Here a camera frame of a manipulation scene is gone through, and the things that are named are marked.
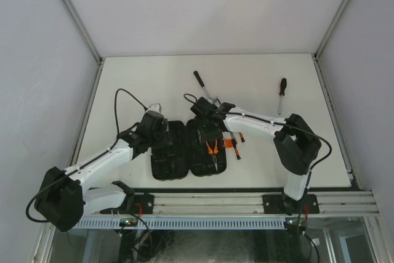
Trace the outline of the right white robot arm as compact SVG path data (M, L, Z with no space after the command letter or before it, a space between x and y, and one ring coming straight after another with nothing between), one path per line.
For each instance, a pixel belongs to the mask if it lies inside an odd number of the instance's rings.
M273 118L248 112L232 103L216 106L204 97L196 100L190 110L198 119L203 140L214 140L220 133L227 132L260 136L273 142L287 170L281 207L287 213L299 212L304 207L312 163L321 149L321 140L301 116Z

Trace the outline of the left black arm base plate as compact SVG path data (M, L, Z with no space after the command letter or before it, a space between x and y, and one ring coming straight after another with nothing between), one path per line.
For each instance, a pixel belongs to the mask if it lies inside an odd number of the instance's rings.
M119 207L122 211L132 214L152 214L155 203L155 196L151 194L130 194L126 195L123 203Z

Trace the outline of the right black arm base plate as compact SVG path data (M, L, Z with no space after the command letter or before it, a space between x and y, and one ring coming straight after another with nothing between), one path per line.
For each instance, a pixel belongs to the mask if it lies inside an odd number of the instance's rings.
M306 194L299 201L289 198L285 194L265 194L262 196L263 210L265 214L298 214L301 210L302 214L319 214L317 196L314 194Z

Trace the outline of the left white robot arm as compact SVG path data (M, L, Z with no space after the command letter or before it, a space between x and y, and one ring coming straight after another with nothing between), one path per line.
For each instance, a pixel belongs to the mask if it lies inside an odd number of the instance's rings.
M117 181L107 187L94 185L148 149L167 144L166 125L160 112L146 111L141 122L120 132L115 142L97 156L66 169L56 166L49 169L27 208L34 208L43 216L43 223L50 222L62 232L72 229L83 216L103 209L131 212L135 199L128 195L125 185Z

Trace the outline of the black plastic tool case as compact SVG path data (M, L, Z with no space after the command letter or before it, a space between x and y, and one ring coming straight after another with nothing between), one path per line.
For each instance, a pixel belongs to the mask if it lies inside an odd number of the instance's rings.
M156 180L183 179L191 172L194 176L204 177L221 174L227 169L225 139L217 139L218 171L215 170L212 156L208 154L206 142L200 142L197 119L184 124L170 121L169 128L172 145L151 149L151 171Z

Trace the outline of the orange handled needle-nose pliers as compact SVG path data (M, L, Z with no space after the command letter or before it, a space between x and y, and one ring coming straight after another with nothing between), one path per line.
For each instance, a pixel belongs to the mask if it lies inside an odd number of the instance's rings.
M217 154L219 153L218 149L218 141L215 140L207 140L206 141L207 151L208 154L212 156L212 161L215 167L215 170L218 171L218 161L217 161Z

